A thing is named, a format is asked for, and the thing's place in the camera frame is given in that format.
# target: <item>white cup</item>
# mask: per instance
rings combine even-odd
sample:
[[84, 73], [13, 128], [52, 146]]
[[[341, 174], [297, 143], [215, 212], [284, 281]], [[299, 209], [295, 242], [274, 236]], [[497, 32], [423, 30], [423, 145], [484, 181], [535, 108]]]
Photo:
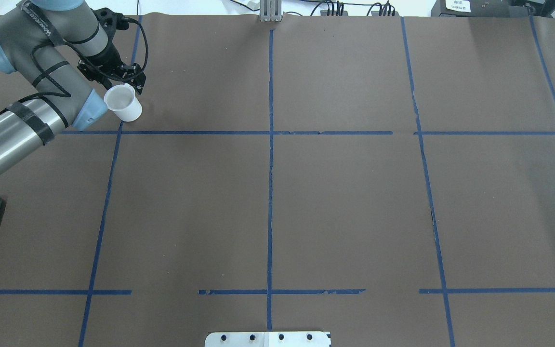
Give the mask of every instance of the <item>white cup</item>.
[[112, 86], [104, 95], [104, 102], [122, 121], [136, 120], [143, 112], [134, 88], [128, 84]]

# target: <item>white metal plate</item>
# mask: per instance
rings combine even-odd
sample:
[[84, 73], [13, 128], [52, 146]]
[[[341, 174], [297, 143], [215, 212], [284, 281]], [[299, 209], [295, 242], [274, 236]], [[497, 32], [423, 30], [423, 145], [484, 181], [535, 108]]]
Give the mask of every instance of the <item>white metal plate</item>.
[[330, 347], [328, 332], [211, 333], [205, 347]]

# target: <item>white label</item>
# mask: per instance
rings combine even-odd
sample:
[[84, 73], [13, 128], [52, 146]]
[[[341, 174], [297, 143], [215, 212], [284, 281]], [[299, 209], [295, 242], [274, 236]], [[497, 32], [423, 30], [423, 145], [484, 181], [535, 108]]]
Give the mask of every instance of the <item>white label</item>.
[[469, 0], [447, 0], [445, 4], [448, 10], [460, 11], [461, 13], [470, 12]]

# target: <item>velcro strap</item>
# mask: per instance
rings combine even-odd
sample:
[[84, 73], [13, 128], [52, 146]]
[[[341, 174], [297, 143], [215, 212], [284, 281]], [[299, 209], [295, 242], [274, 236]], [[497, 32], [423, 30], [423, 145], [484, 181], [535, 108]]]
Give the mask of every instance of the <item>velcro strap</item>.
[[14, 113], [40, 137], [42, 144], [46, 145], [55, 138], [53, 130], [44, 123], [30, 108], [18, 101], [6, 107], [6, 110]]
[[62, 46], [66, 43], [64, 38], [59, 34], [59, 31], [53, 26], [53, 23], [46, 18], [42, 10], [33, 4], [31, 0], [24, 0], [18, 3], [18, 7], [36, 22], [42, 31], [44, 31], [44, 35], [46, 35], [55, 46]]

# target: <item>white bracket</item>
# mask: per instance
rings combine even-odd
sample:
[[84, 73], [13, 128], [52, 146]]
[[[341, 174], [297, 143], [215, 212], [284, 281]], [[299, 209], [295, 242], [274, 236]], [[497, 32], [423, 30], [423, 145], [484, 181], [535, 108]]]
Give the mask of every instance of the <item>white bracket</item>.
[[282, 0], [260, 0], [261, 22], [282, 22]]
[[205, 347], [330, 347], [328, 332], [211, 333]]

